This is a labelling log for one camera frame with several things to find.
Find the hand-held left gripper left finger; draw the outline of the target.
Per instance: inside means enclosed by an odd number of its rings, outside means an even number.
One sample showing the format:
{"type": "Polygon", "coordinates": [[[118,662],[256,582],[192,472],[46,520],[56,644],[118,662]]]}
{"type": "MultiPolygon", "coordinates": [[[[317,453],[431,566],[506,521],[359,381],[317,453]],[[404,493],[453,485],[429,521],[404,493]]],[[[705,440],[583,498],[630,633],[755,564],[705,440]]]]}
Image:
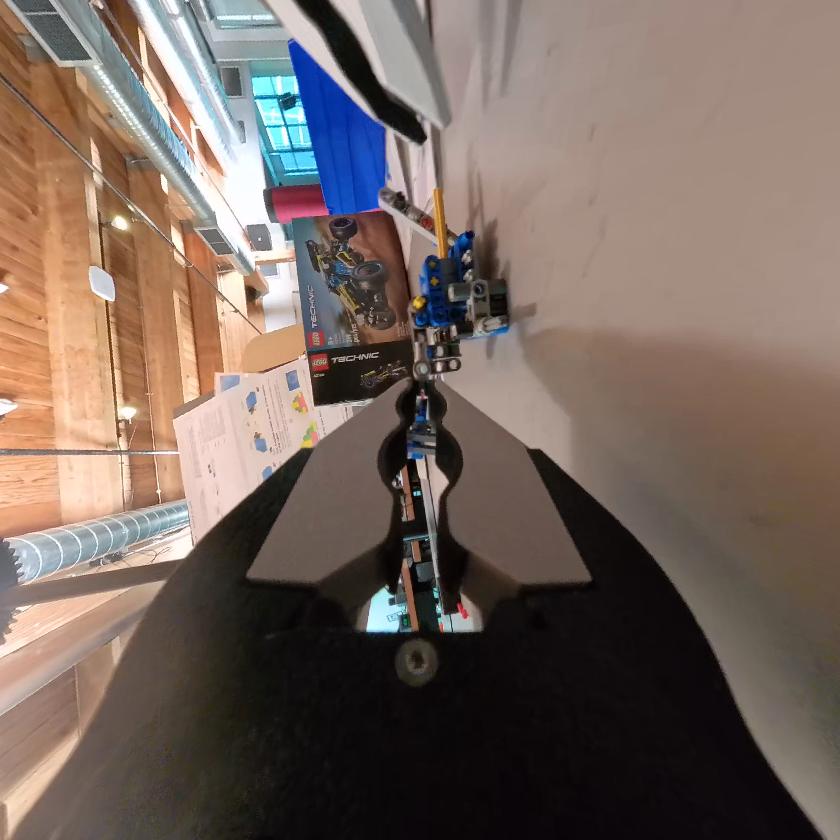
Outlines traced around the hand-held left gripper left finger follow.
{"type": "Polygon", "coordinates": [[[248,569],[249,583],[314,595],[356,624],[399,577],[402,505],[393,482],[406,464],[414,380],[400,380],[309,453],[248,569]]]}

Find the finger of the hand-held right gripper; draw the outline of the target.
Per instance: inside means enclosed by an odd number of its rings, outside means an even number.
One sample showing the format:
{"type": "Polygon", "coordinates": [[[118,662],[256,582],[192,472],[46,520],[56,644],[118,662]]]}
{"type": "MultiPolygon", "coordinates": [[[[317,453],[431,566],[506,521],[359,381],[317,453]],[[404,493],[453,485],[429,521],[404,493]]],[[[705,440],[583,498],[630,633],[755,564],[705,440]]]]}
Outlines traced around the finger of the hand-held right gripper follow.
{"type": "Polygon", "coordinates": [[[443,72],[417,2],[302,1],[299,40],[368,116],[411,144],[451,119],[443,72]]]}
{"type": "Polygon", "coordinates": [[[323,41],[322,1],[262,1],[280,22],[289,40],[323,41]]]}

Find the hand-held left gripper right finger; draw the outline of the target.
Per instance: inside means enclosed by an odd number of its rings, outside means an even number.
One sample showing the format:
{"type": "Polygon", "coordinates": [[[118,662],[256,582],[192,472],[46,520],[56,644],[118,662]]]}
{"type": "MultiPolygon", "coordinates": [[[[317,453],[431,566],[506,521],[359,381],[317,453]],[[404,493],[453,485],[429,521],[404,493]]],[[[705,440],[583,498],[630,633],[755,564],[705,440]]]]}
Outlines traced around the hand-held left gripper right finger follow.
{"type": "Polygon", "coordinates": [[[423,498],[444,632],[478,632],[518,595],[592,576],[526,445],[441,381],[426,383],[434,446],[423,498]]]}

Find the blue grey lego car assembly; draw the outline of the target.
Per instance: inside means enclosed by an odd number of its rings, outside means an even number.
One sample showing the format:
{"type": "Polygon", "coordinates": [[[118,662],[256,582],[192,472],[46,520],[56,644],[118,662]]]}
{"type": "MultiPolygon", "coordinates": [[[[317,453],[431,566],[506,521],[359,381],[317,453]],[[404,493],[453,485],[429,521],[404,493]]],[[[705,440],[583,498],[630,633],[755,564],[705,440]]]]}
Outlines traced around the blue grey lego car assembly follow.
{"type": "Polygon", "coordinates": [[[410,204],[400,192],[379,191],[379,206],[429,238],[435,253],[419,273],[419,293],[409,304],[415,362],[427,361],[430,380],[460,370],[461,344],[506,333],[511,325],[508,284],[480,273],[476,235],[455,234],[445,215],[443,191],[434,191],[434,215],[410,204]]]}

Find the Lego instruction booklet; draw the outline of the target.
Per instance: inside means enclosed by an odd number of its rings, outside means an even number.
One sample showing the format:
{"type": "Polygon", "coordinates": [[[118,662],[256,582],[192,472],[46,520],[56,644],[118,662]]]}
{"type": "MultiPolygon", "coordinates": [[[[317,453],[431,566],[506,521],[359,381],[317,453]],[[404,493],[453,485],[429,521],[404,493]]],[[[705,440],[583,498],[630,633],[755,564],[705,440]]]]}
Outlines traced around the Lego instruction booklet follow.
{"type": "Polygon", "coordinates": [[[193,543],[292,456],[361,410],[316,406],[304,358],[265,373],[218,374],[216,386],[173,421],[193,543]]]}

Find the lego set box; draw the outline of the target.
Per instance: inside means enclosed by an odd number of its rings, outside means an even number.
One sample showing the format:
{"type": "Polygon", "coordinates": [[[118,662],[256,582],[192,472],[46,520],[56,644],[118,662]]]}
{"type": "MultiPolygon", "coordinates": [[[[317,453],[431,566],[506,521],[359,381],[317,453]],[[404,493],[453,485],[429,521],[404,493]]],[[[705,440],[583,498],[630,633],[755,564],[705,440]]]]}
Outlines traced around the lego set box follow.
{"type": "Polygon", "coordinates": [[[362,403],[411,379],[411,289],[392,217],[298,217],[291,230],[314,402],[362,403]]]}

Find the blue plastic bag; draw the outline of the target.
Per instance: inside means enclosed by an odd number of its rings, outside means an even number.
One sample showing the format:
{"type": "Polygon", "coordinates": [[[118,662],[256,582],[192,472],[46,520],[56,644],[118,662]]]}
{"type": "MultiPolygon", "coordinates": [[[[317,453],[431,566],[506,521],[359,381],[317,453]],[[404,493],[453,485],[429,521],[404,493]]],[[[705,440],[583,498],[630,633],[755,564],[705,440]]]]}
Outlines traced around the blue plastic bag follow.
{"type": "Polygon", "coordinates": [[[385,129],[295,39],[288,48],[329,213],[379,209],[386,180],[385,129]]]}

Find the ceiling window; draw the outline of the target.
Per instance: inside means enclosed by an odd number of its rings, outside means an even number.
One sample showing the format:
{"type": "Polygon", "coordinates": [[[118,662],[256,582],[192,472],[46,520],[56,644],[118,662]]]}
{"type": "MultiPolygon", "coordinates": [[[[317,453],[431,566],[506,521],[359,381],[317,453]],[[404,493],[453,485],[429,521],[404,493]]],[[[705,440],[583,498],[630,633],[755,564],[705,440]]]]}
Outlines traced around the ceiling window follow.
{"type": "Polygon", "coordinates": [[[295,76],[251,78],[260,148],[276,184],[318,179],[308,121],[295,76]]]}

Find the brown cardboard flap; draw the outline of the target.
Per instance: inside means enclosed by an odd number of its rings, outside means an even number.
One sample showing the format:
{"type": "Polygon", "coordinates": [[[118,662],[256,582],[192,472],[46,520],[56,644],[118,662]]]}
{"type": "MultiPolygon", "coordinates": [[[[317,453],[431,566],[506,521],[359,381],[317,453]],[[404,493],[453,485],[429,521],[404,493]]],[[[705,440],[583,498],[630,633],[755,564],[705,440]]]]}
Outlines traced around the brown cardboard flap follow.
{"type": "Polygon", "coordinates": [[[307,352],[301,323],[256,335],[243,351],[238,371],[258,374],[298,360],[307,352]]]}

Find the pink cylindrical bottle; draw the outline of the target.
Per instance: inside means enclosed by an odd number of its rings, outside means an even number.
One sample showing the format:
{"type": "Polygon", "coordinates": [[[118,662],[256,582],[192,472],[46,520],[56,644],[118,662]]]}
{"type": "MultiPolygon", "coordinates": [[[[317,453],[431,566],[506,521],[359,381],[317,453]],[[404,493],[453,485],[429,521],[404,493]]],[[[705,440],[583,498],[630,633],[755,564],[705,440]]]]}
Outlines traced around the pink cylindrical bottle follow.
{"type": "Polygon", "coordinates": [[[330,215],[320,184],[267,187],[263,197],[267,216],[274,224],[291,224],[299,217],[330,215]]]}

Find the black toothed round fixture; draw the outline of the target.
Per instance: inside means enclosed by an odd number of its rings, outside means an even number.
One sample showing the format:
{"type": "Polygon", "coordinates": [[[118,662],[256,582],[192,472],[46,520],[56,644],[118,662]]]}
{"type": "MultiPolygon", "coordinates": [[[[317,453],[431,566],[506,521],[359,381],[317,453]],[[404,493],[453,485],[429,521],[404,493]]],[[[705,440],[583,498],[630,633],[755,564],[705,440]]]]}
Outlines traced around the black toothed round fixture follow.
{"type": "Polygon", "coordinates": [[[20,607],[8,599],[20,585],[21,575],[22,565],[18,555],[8,540],[1,539],[1,645],[6,643],[20,614],[20,607]]]}

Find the silver spiral ceiling duct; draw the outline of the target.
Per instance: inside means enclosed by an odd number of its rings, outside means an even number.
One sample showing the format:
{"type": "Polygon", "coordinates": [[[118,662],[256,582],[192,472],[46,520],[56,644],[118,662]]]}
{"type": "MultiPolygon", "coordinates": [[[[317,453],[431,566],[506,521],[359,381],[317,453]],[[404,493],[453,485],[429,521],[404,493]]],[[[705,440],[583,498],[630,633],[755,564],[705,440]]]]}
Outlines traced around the silver spiral ceiling duct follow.
{"type": "Polygon", "coordinates": [[[195,227],[218,227],[235,247],[231,258],[245,276],[256,270],[244,235],[217,212],[207,186],[172,128],[164,121],[116,41],[89,3],[65,1],[69,15],[93,47],[96,63],[85,70],[110,112],[192,212],[195,227]]]}

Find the short silver spiral duct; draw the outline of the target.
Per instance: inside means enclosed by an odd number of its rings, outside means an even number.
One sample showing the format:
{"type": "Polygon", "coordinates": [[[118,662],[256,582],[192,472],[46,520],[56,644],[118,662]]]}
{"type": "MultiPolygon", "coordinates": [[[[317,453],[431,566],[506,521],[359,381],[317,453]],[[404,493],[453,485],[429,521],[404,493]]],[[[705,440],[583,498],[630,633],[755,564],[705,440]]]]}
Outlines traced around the short silver spiral duct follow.
{"type": "Polygon", "coordinates": [[[30,583],[187,527],[186,500],[2,538],[17,581],[30,583]]]}

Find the large duct vent grille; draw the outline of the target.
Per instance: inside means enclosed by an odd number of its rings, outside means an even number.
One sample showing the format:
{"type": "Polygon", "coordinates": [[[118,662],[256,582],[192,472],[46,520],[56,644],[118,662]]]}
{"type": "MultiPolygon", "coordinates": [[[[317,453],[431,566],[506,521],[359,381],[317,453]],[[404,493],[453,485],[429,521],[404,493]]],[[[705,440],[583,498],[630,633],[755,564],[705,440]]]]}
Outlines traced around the large duct vent grille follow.
{"type": "Polygon", "coordinates": [[[68,12],[52,1],[7,1],[32,38],[58,67],[90,67],[93,47],[68,12]]]}

